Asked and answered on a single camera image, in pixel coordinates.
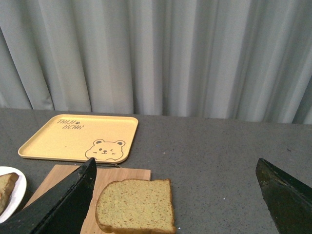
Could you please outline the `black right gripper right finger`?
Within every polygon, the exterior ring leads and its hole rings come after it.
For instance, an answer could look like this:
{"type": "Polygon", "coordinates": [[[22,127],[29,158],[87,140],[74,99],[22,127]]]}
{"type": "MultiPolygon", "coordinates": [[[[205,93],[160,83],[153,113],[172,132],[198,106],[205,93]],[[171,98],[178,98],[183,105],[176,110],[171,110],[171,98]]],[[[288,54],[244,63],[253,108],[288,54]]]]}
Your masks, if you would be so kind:
{"type": "Polygon", "coordinates": [[[260,158],[256,177],[263,199],[280,234],[312,232],[312,189],[260,158]]]}

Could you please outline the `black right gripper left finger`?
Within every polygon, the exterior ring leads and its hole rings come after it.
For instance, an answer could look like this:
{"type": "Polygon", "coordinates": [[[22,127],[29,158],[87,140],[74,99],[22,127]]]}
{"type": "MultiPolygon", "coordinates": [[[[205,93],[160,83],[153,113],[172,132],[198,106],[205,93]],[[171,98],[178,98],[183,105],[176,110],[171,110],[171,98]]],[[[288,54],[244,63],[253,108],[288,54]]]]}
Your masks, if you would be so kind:
{"type": "Polygon", "coordinates": [[[2,234],[79,234],[97,176],[89,159],[29,206],[0,225],[2,234]]]}

